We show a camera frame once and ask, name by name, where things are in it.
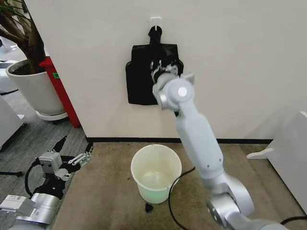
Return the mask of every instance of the white wall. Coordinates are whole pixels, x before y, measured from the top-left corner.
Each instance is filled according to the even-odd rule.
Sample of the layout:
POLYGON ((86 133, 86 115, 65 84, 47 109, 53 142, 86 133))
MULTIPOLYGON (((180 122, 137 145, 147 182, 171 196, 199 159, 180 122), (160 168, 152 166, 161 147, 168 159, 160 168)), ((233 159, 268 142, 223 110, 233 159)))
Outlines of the white wall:
POLYGON ((177 137, 171 112, 130 105, 125 65, 162 16, 218 138, 273 138, 306 110, 305 0, 26 0, 88 137, 177 137))

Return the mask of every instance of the green label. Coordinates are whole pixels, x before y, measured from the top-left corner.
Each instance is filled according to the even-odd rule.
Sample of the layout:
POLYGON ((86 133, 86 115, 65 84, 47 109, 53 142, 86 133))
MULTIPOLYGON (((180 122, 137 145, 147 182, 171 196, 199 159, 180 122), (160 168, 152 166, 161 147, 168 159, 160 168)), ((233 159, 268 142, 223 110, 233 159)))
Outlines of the green label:
POLYGON ((59 79, 58 73, 52 73, 52 74, 53 74, 53 77, 54 77, 55 79, 59 79))

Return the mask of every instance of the black cloth bag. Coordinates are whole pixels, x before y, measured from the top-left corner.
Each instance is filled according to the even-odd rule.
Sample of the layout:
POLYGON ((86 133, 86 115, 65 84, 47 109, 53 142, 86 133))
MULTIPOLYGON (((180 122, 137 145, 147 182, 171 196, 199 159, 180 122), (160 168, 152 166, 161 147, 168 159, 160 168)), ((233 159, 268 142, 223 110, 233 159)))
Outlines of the black cloth bag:
POLYGON ((132 47, 131 61, 126 64, 126 82, 128 102, 130 104, 154 105, 153 80, 150 64, 162 61, 166 67, 171 63, 178 66, 178 74, 183 72, 183 63, 179 60, 178 48, 174 44, 161 44, 162 29, 153 26, 149 31, 150 43, 132 47))

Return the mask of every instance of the soil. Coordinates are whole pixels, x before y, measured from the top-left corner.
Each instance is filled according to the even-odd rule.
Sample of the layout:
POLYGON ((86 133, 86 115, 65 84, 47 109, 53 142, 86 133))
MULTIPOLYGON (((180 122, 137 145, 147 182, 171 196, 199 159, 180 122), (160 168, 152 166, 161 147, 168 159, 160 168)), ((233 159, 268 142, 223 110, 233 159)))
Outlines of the soil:
POLYGON ((17 70, 11 72, 12 74, 16 74, 16 75, 31 75, 31 71, 30 71, 30 65, 29 64, 25 64, 24 66, 21 66, 20 68, 18 68, 17 70))

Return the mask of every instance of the black cable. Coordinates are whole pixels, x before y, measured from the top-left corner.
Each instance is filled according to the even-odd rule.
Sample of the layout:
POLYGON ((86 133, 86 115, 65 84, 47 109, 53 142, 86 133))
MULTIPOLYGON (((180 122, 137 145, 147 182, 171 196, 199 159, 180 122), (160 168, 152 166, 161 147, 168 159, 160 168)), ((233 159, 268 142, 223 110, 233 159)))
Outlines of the black cable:
POLYGON ((282 222, 280 222, 280 224, 285 225, 286 223, 289 223, 293 220, 301 220, 301 219, 307 220, 307 216, 290 217, 290 218, 284 219, 282 222))
POLYGON ((29 174, 30 171, 37 165, 39 165, 39 160, 38 158, 35 159, 35 161, 31 164, 30 168, 28 169, 28 171, 25 173, 24 176, 24 187, 26 192, 29 194, 30 198, 33 196, 33 194, 31 193, 30 189, 29 189, 29 174))
POLYGON ((178 181, 178 180, 179 180, 181 177, 183 177, 184 175, 187 175, 188 173, 192 172, 193 170, 195 170, 195 167, 192 168, 191 170, 186 171, 186 172, 184 172, 183 174, 181 174, 181 175, 173 182, 173 184, 172 184, 172 186, 171 186, 171 188, 169 189, 169 192, 168 192, 168 208, 169 208, 169 212, 171 213, 171 216, 172 216, 174 222, 175 222, 179 227, 181 227, 181 228, 184 229, 184 230, 189 230, 189 229, 187 229, 187 228, 184 227, 182 224, 180 224, 180 223, 176 220, 176 218, 175 218, 175 216, 174 216, 174 214, 173 214, 172 207, 171 207, 171 191, 172 191, 172 189, 173 189, 173 187, 174 187, 176 181, 178 181))

